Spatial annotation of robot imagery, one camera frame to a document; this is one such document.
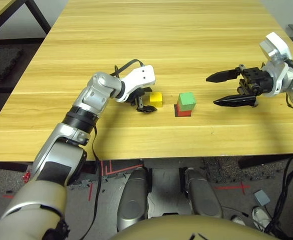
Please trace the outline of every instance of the red cube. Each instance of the red cube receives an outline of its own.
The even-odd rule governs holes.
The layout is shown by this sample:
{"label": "red cube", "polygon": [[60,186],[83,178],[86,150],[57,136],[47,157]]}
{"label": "red cube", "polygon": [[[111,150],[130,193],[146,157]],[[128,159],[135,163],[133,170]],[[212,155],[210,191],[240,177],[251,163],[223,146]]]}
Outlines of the red cube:
{"label": "red cube", "polygon": [[181,111],[179,104],[174,104],[174,112],[176,117],[191,117],[192,110]]}

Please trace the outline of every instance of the black cable bundle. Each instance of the black cable bundle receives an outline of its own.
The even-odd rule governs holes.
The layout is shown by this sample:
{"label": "black cable bundle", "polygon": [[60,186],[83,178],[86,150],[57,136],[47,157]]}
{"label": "black cable bundle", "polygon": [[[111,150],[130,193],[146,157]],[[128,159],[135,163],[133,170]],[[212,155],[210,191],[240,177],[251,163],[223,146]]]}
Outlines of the black cable bundle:
{"label": "black cable bundle", "polygon": [[273,217],[272,217],[270,223],[264,229],[265,233],[267,233],[267,234],[273,233],[277,238],[284,239],[284,240],[293,239],[292,237],[288,237],[278,226],[279,218],[281,216],[281,213],[283,211],[283,208],[284,208],[286,200],[287,200],[289,185],[293,179],[293,170],[289,174],[287,174],[290,163],[292,162],[292,160],[293,160],[293,157],[287,161],[287,164],[286,164],[284,172],[283,172],[282,191],[281,191],[280,196],[276,202]]}

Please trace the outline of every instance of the floor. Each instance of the floor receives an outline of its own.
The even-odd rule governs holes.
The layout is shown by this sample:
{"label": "floor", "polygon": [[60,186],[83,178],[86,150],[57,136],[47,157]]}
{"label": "floor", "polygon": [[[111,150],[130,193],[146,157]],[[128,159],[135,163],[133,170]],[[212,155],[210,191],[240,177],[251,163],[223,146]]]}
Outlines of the floor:
{"label": "floor", "polygon": [[[16,85],[39,46],[40,44],[20,45],[24,50],[24,55],[5,82],[1,84],[3,87],[14,87]],[[8,97],[9,94],[0,93],[0,111]],[[271,200],[267,208],[272,213],[280,194],[282,174],[286,162],[280,161],[241,170],[237,167],[237,161],[238,159],[234,157],[216,159],[216,161],[210,161],[208,166],[203,159],[195,160],[196,163],[201,163],[197,167],[205,169],[205,174],[208,175],[222,206],[235,208],[251,215],[252,207],[257,205],[253,193],[262,189]],[[171,163],[174,160],[166,159],[165,162]],[[148,162],[145,162],[145,164],[154,169],[153,189],[148,196],[149,217],[161,216],[165,212],[191,213],[188,200],[180,192],[180,183],[177,179],[178,169],[168,167],[168,164],[154,165]],[[24,185],[23,175],[23,172],[0,170],[0,217],[16,191]],[[82,181],[68,187],[66,220],[71,228],[69,239],[79,238],[88,228],[93,216],[94,197],[89,200],[89,195],[92,184],[91,195],[95,196],[96,176],[83,175]],[[103,191],[101,191],[98,202],[97,220],[86,239],[106,240],[116,234],[117,207],[129,175],[130,172],[123,172],[103,177]],[[248,186],[244,189],[244,192],[240,187],[241,184]],[[224,210],[224,218],[226,219],[230,219],[234,214],[236,213],[232,210]],[[244,218],[244,221],[248,226],[254,228],[249,218]],[[280,222],[282,229],[293,237],[293,181],[289,188],[288,199]]]}
{"label": "floor", "polygon": [[[208,172],[203,161],[194,159],[193,163],[197,163],[196,165],[200,167],[199,169],[203,175]],[[285,166],[285,163],[286,161],[280,161],[276,164],[280,168],[281,166]],[[175,167],[163,168],[163,166],[153,164],[152,162],[145,162],[145,165],[152,167],[152,191],[148,195],[148,217],[162,216],[163,213],[191,214],[190,203],[185,194],[181,192],[179,169]],[[224,183],[211,181],[210,184],[223,207],[223,218],[229,220],[234,215],[240,215],[247,226],[256,229],[250,217],[243,217],[237,211],[245,212],[251,216],[252,208],[259,205],[253,194],[259,190],[263,190],[270,198],[270,203],[266,207],[271,214],[273,213],[280,194],[283,168],[274,171],[270,177],[260,177],[258,180],[250,180],[252,179],[250,176],[254,172],[260,172],[268,168],[275,168],[275,163],[270,163],[269,166],[234,169],[232,172],[247,176],[243,181],[234,181],[232,178],[226,178],[223,181]],[[214,172],[213,169],[214,167],[211,166],[210,171],[212,173]],[[102,177],[97,218],[86,239],[107,240],[117,233],[117,209],[122,191],[131,171],[123,171],[110,175],[104,174]],[[226,175],[227,173],[228,170],[221,170],[220,174]],[[0,170],[0,217],[11,198],[25,184],[22,179],[23,175],[23,172]],[[97,176],[88,173],[83,173],[83,175],[81,176],[81,181],[67,188],[68,197],[65,218],[71,229],[68,239],[72,240],[80,238],[88,229],[93,217]],[[289,187],[289,194],[280,218],[280,223],[281,228],[289,236],[293,237],[293,181]]]}

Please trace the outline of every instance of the white shoe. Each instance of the white shoe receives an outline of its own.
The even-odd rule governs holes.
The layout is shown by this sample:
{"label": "white shoe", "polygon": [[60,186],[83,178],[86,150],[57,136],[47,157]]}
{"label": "white shoe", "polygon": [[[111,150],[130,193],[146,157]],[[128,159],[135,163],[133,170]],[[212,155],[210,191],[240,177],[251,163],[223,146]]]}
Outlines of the white shoe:
{"label": "white shoe", "polygon": [[240,225],[243,225],[243,226],[246,225],[245,222],[242,220],[242,218],[240,216],[236,216],[236,215],[231,217],[231,222],[234,222],[236,224],[240,224]]}
{"label": "white shoe", "polygon": [[265,230],[271,221],[269,215],[259,206],[256,206],[252,209],[252,218],[255,220],[254,225],[261,232]]}

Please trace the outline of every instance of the stacked cubes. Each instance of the stacked cubes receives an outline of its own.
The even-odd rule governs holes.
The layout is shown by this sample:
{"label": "stacked cubes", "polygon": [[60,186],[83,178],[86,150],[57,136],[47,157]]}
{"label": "stacked cubes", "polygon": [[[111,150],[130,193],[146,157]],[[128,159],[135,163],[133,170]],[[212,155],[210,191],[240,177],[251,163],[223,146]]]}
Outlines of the stacked cubes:
{"label": "stacked cubes", "polygon": [[196,105],[196,98],[192,92],[180,93],[177,104],[174,105],[176,117],[191,117],[192,110]]}

